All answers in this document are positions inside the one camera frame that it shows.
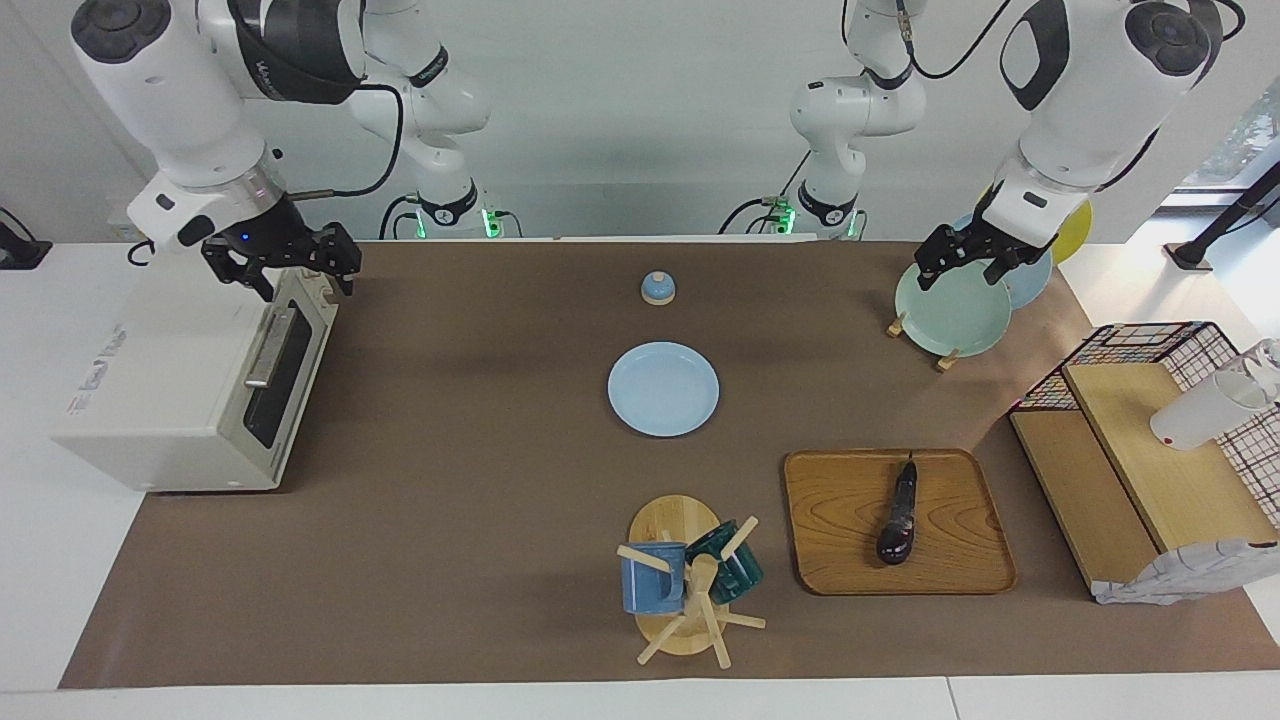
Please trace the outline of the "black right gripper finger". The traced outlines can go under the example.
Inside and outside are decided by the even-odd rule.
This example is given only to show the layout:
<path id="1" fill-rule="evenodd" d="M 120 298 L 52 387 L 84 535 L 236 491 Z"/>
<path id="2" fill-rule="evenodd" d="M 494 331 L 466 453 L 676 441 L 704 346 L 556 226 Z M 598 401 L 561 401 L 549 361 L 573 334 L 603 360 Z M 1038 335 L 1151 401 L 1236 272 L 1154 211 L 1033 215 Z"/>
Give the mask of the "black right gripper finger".
<path id="1" fill-rule="evenodd" d="M 346 297 L 355 292 L 355 277 L 361 272 L 362 252 L 342 224 L 320 229 L 320 261 L 333 286 Z"/>
<path id="2" fill-rule="evenodd" d="M 264 302 L 273 302 L 275 290 L 262 274 L 262 264 L 251 258 L 238 263 L 229 249 L 204 249 L 204 260 L 223 284 L 241 284 L 252 290 Z"/>

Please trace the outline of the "glass oven door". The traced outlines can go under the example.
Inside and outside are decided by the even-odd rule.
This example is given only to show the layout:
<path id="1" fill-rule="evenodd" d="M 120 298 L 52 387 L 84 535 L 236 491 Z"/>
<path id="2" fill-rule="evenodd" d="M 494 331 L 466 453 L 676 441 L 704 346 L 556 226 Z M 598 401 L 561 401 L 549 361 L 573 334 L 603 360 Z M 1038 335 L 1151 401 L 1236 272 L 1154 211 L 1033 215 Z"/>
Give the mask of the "glass oven door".
<path id="1" fill-rule="evenodd" d="M 280 484 L 337 310 L 329 281 L 320 273 L 289 269 L 278 277 L 275 299 L 228 405 L 227 437 L 247 462 L 233 473 L 229 487 Z"/>

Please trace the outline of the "dark purple eggplant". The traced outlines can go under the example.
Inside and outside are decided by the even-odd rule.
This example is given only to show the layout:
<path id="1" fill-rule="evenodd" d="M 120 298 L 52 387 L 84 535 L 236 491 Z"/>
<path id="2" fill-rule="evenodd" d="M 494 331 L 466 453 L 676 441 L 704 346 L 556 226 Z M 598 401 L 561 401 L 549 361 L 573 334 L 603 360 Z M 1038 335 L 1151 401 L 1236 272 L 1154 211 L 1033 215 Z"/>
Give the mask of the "dark purple eggplant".
<path id="1" fill-rule="evenodd" d="M 906 562 L 913 551 L 918 483 L 919 475 L 914 454 L 909 454 L 895 480 L 888 520 L 876 542 L 876 555 L 887 566 Z"/>

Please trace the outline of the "cream toaster oven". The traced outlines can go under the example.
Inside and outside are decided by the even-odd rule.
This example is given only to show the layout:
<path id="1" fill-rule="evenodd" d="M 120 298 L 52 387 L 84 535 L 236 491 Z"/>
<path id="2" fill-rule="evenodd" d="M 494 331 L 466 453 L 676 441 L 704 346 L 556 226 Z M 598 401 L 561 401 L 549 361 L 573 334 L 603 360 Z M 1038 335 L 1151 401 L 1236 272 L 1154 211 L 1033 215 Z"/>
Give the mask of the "cream toaster oven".
<path id="1" fill-rule="evenodd" d="M 143 493 L 232 488 L 247 462 L 228 405 L 271 302 L 223 284 L 192 256 L 152 260 L 52 439 Z"/>

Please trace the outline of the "light blue racked plate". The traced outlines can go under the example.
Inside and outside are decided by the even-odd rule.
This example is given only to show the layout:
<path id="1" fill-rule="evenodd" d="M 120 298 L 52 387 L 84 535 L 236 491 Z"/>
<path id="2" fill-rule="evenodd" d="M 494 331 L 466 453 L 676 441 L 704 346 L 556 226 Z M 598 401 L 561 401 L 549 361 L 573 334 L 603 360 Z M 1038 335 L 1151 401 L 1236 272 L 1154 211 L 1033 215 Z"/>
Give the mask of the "light blue racked plate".
<path id="1" fill-rule="evenodd" d="M 991 284 L 986 278 L 986 272 L 993 261 L 991 258 L 978 259 L 947 273 L 945 278 L 950 281 L 952 277 L 957 277 L 959 287 L 983 299 L 993 299 L 997 288 L 1002 287 L 1010 299 L 1011 309 L 1016 311 L 1032 304 L 1044 292 L 1053 272 L 1052 254 L 1046 252 L 1036 263 L 1020 264 L 1006 272 L 997 284 Z"/>

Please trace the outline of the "pale green plate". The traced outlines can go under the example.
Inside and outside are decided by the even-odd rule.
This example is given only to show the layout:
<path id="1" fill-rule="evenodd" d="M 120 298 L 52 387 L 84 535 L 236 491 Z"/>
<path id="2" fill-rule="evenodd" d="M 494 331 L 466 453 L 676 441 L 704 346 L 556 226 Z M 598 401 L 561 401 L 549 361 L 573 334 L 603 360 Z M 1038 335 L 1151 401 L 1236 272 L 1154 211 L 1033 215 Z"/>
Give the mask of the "pale green plate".
<path id="1" fill-rule="evenodd" d="M 986 266 L 972 263 L 920 287 L 910 264 L 895 291 L 895 313 L 902 331 L 920 348 L 940 357 L 972 357 L 995 347 L 1012 318 L 1012 299 L 1004 282 L 989 284 Z"/>

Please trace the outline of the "wooden plate rack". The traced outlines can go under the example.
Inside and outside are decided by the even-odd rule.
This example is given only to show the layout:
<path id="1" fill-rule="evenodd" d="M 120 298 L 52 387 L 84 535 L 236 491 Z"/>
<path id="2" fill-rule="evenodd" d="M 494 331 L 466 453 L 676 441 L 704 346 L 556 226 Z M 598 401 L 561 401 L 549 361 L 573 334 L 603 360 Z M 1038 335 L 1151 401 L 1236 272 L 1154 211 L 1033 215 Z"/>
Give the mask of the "wooden plate rack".
<path id="1" fill-rule="evenodd" d="M 893 322 L 886 328 L 884 333 L 890 338 L 899 338 L 905 333 L 908 314 L 900 313 Z M 934 370 L 938 373 L 946 373 L 955 366 L 960 359 L 960 348 L 954 348 L 950 354 L 941 356 L 934 363 Z"/>

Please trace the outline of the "yellow plate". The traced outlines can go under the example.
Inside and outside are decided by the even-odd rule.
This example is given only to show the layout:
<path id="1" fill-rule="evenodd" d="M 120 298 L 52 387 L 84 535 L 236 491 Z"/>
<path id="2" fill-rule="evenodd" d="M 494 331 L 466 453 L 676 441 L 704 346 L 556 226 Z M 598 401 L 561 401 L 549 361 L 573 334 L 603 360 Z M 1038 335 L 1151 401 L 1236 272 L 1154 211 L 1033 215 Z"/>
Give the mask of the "yellow plate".
<path id="1" fill-rule="evenodd" d="M 1085 200 L 1066 220 L 1060 225 L 1059 232 L 1051 243 L 1050 255 L 1053 264 L 1060 266 L 1069 258 L 1076 254 L 1089 237 L 1093 223 L 1093 208 L 1091 200 Z"/>

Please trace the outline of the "black pole stand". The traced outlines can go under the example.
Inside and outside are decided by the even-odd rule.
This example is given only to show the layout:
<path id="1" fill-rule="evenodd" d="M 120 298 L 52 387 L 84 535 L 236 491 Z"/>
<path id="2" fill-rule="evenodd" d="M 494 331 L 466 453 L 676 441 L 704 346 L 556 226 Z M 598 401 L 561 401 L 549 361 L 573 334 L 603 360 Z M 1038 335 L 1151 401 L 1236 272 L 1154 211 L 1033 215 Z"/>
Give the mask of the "black pole stand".
<path id="1" fill-rule="evenodd" d="M 1206 260 L 1210 247 L 1224 236 L 1247 228 L 1276 206 L 1280 206 L 1280 160 L 1276 160 L 1193 240 L 1184 243 L 1166 243 L 1164 251 L 1184 272 L 1211 272 L 1212 266 Z"/>

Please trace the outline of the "black desk device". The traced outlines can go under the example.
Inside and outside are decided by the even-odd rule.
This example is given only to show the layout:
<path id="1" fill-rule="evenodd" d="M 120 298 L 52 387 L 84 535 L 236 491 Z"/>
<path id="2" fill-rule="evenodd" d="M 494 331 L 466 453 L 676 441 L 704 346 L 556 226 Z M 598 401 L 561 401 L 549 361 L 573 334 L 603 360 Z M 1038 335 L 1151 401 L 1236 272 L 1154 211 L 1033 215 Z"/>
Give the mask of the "black desk device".
<path id="1" fill-rule="evenodd" d="M 29 227 L 0 205 L 0 270 L 33 270 L 52 250 L 52 242 L 38 240 Z"/>

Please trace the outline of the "white cup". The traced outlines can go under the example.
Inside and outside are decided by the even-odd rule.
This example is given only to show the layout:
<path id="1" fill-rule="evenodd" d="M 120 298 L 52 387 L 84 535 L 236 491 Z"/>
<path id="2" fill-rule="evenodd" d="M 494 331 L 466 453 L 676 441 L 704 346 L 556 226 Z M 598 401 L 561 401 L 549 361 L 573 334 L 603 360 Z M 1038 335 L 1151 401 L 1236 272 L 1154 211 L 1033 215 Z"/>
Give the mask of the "white cup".
<path id="1" fill-rule="evenodd" d="M 1280 340 L 1261 340 L 1160 409 L 1149 428 L 1175 450 L 1198 448 L 1280 402 Z"/>

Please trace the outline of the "wooden serving tray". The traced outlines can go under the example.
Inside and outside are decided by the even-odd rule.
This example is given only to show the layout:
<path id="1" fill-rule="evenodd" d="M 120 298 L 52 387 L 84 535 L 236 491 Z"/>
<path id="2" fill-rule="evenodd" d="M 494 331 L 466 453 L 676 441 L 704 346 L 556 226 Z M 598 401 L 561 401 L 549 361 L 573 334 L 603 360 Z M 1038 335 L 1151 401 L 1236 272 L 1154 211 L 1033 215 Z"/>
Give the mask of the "wooden serving tray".
<path id="1" fill-rule="evenodd" d="M 905 562 L 877 552 L 896 480 L 916 465 L 915 539 Z M 963 448 L 804 450 L 783 461 L 794 557 L 818 596 L 1000 594 L 1016 564 L 975 456 Z"/>

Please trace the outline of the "brown table mat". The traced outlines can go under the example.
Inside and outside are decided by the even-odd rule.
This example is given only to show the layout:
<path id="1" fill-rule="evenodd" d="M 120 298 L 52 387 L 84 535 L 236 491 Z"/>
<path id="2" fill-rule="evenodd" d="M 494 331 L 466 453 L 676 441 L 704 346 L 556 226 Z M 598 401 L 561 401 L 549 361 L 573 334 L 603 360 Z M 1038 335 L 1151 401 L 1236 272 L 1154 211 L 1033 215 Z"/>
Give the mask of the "brown table mat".
<path id="1" fill-rule="evenodd" d="M 1088 334 L 1062 281 L 940 374 L 884 334 L 910 243 L 375 243 L 340 304 L 280 489 L 150 495 L 65 688 L 714 676 L 640 666 L 616 546 L 690 495 L 758 516 L 736 678 L 1280 669 L 1243 591 L 1098 605 L 1004 415 Z M 673 302 L 643 301 L 650 272 Z M 716 414 L 676 438 L 613 413 L 653 341 L 703 354 Z M 993 596 L 818 597 L 794 574 L 800 450 L 964 448 L 1018 566 Z"/>

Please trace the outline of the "marble pattern cloth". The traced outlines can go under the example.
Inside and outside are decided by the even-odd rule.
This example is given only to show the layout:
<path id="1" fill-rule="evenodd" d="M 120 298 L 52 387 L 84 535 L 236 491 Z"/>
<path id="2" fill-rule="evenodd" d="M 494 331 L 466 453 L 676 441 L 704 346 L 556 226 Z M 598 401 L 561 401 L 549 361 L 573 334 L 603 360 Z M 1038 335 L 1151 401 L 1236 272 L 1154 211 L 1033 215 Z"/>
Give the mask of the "marble pattern cloth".
<path id="1" fill-rule="evenodd" d="M 1092 582 L 1097 603 L 1169 606 L 1234 591 L 1280 574 L 1280 542 L 1221 539 L 1170 550 L 1130 582 Z"/>

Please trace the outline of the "blue mug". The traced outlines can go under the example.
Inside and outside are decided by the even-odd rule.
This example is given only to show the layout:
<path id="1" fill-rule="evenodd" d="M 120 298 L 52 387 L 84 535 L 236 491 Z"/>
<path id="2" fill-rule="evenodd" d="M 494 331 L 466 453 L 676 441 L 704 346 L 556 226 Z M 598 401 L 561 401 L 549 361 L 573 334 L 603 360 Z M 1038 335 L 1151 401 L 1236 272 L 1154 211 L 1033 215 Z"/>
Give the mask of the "blue mug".
<path id="1" fill-rule="evenodd" d="M 684 609 L 685 543 L 640 542 L 626 547 L 650 555 L 671 565 L 672 573 L 662 571 L 632 559 L 620 560 L 622 605 L 635 615 L 669 615 Z"/>

